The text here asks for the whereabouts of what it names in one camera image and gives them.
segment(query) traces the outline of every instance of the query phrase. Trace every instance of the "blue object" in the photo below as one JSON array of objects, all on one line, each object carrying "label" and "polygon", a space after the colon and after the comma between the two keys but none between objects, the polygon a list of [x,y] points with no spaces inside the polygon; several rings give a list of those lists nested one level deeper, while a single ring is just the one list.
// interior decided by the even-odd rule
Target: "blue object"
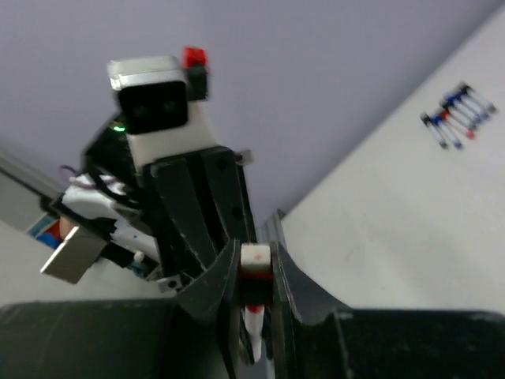
[{"label": "blue object", "polygon": [[62,243],[62,240],[55,238],[51,233],[42,233],[36,238],[37,241],[42,242],[44,245],[52,247],[53,249],[58,248]]}]

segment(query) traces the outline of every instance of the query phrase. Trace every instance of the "camera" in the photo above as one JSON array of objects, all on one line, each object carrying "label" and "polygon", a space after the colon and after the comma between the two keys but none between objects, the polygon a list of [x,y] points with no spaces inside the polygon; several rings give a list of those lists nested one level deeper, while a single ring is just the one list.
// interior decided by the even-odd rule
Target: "camera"
[{"label": "camera", "polygon": [[112,61],[108,66],[137,172],[157,159],[218,145],[198,101],[207,98],[207,67],[187,66],[189,50],[185,67],[174,56]]}]

